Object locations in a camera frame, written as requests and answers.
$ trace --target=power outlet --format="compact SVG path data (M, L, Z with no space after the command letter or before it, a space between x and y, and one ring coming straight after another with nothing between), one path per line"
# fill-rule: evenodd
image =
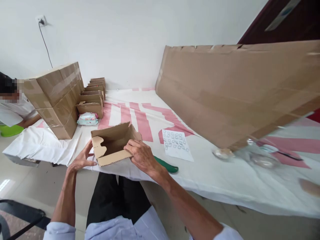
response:
M43 23L44 23L44 24L41 24L41 23L40 23L40 27L46 26L46 25L47 25L47 21L46 21L46 17L45 17L44 15L39 15L39 16L36 17L36 22L37 22L37 24L38 24L41 20L43 20Z

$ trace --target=green bucket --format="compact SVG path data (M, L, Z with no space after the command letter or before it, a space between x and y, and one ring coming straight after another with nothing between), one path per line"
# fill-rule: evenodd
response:
M11 137L17 135L23 131L23 127L18 125L13 125L12 127L8 127L7 125L0 125L0 131L2 137Z

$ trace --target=printed paper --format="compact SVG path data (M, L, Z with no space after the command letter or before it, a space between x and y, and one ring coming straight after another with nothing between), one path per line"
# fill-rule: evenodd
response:
M162 130L165 153L168 156L193 162L184 132Z

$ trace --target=person's hand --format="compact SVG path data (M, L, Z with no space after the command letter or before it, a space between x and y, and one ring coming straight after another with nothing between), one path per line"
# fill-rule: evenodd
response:
M123 149L128 150L133 155L131 158L133 164L151 178L154 179L156 175L165 170L154 158L151 148L142 141L130 139Z
M96 162L87 160L88 157L93 156L93 153L89 154L91 148L92 148L92 141L90 139L90 141L87 143L84 149L79 153L76 159L70 164L68 169L78 171L79 169L87 166L97 165Z

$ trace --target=table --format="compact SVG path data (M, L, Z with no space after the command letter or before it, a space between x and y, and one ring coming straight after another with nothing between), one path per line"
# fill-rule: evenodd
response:
M221 160L212 153L217 147L187 127L153 89L107 91L104 117L99 125L78 126L72 140L58 140L46 128L45 122L40 120L25 129L3 153L16 163L21 159L33 159L69 165L90 140L92 130L127 121L131 121L135 129L141 132L153 155L179 167L179 172L172 174L172 177L186 190L266 214L320 218L320 198L307 193L300 186L300 179L320 185L320 152L291 149L304 159L307 168L284 164L275 169L257 166L250 161L248 152L259 152L256 146L248 146L236 152L236 157ZM159 134L162 129L185 133L194 162L165 155ZM268 137L278 141L277 138L301 139L302 135L304 139L311 138L316 140L313 144L318 144L320 124L304 119L302 123L290 125ZM117 174L135 181L152 181L130 159L87 169Z

